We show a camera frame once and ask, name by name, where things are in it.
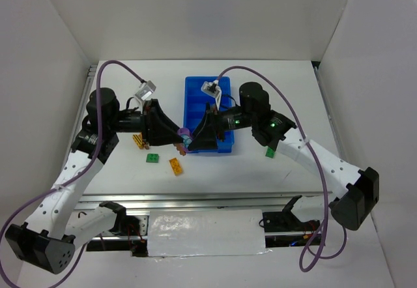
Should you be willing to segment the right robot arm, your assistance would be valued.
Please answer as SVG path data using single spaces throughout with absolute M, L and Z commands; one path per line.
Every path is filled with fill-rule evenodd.
M 188 150 L 215 150 L 226 132 L 250 128 L 261 146 L 323 179 L 335 196 L 329 203 L 332 217 L 346 229 L 358 230 L 379 201 L 379 173 L 372 167 L 362 170 L 349 164 L 308 139 L 299 125 L 272 110 L 269 95 L 259 83 L 242 84 L 239 100 L 239 105 L 225 111 L 207 105 Z

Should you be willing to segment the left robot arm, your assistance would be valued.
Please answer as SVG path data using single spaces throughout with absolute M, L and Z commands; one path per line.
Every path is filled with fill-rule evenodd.
M 180 143 L 179 127 L 150 99 L 141 111 L 121 110 L 116 94 L 101 88 L 90 94 L 87 116 L 72 143 L 61 174 L 38 208 L 21 225 L 9 224 L 5 239 L 16 257 L 52 274 L 61 273 L 74 252 L 104 231 L 123 233 L 126 209 L 105 201 L 81 219 L 68 221 L 84 191 L 117 146 L 121 132 L 143 134 L 146 143 L 162 146 Z

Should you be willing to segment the yellow black striped lego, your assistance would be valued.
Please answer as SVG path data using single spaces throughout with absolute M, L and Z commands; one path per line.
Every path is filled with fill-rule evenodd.
M 132 139 L 139 149 L 144 149 L 145 145 L 141 134 L 133 134 Z

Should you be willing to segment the purple flower lego piece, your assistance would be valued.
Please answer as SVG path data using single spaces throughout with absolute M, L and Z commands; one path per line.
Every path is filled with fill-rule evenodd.
M 185 149 L 188 149 L 189 145 L 193 141 L 192 133 L 185 127 L 179 128 L 177 133 L 182 138 L 182 146 Z

